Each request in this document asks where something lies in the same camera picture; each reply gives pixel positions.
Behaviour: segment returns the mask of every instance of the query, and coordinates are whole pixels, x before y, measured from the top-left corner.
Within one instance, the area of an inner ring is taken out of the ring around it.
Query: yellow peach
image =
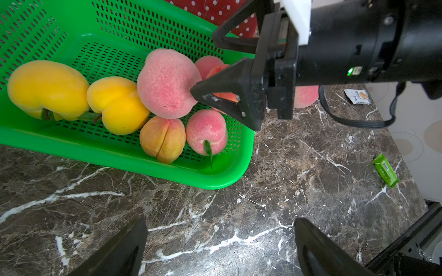
[[[89,110],[88,88],[88,81],[74,68],[49,60],[35,60],[11,74],[8,96],[34,118],[45,119],[45,112],[52,111],[57,121],[75,121]]]
[[[122,77],[107,77],[91,84],[88,103],[95,113],[102,113],[104,126],[117,135],[136,131],[149,117],[149,110],[138,97],[137,84]]]
[[[171,164],[183,152],[186,130],[179,119],[150,119],[140,131],[141,147],[148,155]]]

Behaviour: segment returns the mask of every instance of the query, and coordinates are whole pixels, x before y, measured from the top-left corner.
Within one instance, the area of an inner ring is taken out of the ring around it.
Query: white snack packet
[[[367,91],[356,90],[356,89],[344,89],[345,95],[350,98],[351,102],[355,104],[371,104],[370,98],[368,97]]]

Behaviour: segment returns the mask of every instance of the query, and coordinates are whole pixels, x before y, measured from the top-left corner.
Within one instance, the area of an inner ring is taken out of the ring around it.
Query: red polka dot fabric
[[[172,5],[191,12],[217,26],[232,16],[247,0],[165,0]],[[258,23],[256,14],[252,14],[240,25],[233,28],[232,33],[242,38],[252,38]]]

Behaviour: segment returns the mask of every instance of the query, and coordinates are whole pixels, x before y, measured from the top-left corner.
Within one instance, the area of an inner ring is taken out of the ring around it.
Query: black cylindrical motor
[[[312,10],[297,86],[442,79],[442,0],[350,0]]]

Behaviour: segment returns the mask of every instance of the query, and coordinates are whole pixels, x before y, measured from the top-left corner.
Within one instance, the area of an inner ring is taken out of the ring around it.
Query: green snack wrapper
[[[388,160],[382,153],[376,157],[372,164],[374,164],[382,179],[388,184],[388,186],[391,188],[396,186],[399,179],[391,168],[390,163],[388,163]]]

